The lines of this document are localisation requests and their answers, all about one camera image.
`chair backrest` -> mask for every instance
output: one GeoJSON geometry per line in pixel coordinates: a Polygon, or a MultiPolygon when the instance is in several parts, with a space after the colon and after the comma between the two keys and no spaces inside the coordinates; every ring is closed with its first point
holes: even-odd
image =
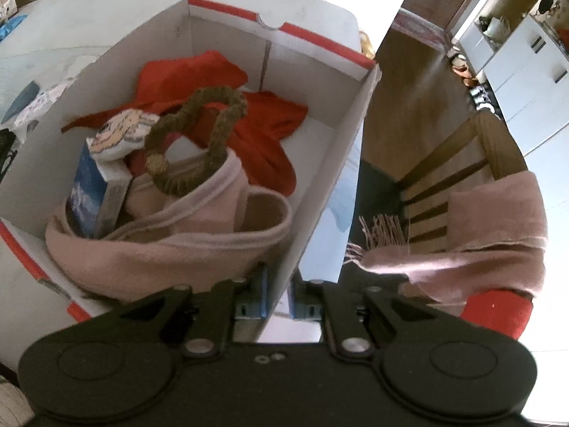
{"type": "MultiPolygon", "coordinates": [[[[415,168],[397,182],[400,191],[412,188],[427,175],[433,173],[445,162],[466,148],[474,138],[478,138],[484,154],[484,158],[466,168],[442,179],[429,188],[403,201],[408,208],[414,204],[425,201],[441,192],[452,188],[457,183],[465,180],[485,166],[489,166],[494,180],[499,180],[508,175],[527,170],[522,152],[511,137],[505,123],[488,110],[477,112],[464,122],[449,138],[440,144],[431,154],[423,159],[415,168]]],[[[413,225],[447,213],[448,202],[432,204],[429,209],[409,217],[409,224],[413,225]]],[[[431,229],[421,234],[413,235],[410,243],[430,241],[444,238],[447,235],[447,227],[431,229]]]]}

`doormat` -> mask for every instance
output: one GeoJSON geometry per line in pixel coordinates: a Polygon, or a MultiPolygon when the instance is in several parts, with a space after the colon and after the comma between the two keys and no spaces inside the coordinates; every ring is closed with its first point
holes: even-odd
{"type": "Polygon", "coordinates": [[[446,52],[451,47],[444,30],[403,8],[399,8],[391,28],[438,51],[446,52]]]}

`table surface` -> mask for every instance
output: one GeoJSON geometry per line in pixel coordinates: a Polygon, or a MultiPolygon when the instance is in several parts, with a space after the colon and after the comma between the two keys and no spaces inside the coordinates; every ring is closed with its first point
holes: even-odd
{"type": "MultiPolygon", "coordinates": [[[[39,0],[0,45],[0,116],[41,72],[80,55],[101,56],[135,28],[180,0],[39,0]]],[[[216,0],[261,15],[280,27],[290,22],[360,51],[357,20],[321,0],[216,0]]],[[[355,205],[362,133],[334,188],[301,261],[304,279],[336,281],[355,205]]]]}

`cartoon plush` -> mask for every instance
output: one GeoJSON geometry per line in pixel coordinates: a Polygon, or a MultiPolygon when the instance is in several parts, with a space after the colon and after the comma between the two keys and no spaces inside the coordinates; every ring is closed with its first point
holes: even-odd
{"type": "Polygon", "coordinates": [[[110,162],[144,148],[144,138],[159,119],[159,115],[138,109],[127,109],[115,115],[93,139],[87,139],[91,156],[97,162],[110,162]]]}

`screw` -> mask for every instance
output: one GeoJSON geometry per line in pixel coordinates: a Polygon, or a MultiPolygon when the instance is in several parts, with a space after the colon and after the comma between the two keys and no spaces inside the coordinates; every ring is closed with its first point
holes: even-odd
{"type": "Polygon", "coordinates": [[[209,353],[215,348],[215,344],[208,339],[192,339],[186,342],[186,350],[196,355],[203,355],[209,353]]]}
{"type": "Polygon", "coordinates": [[[366,339],[352,337],[342,342],[342,348],[350,353],[364,353],[370,349],[372,344],[366,339]]]}
{"type": "Polygon", "coordinates": [[[257,355],[255,356],[255,363],[259,364],[269,364],[271,362],[271,358],[265,355],[257,355]]]}
{"type": "Polygon", "coordinates": [[[282,361],[286,359],[286,355],[282,352],[275,352],[271,355],[271,360],[282,361]]]}

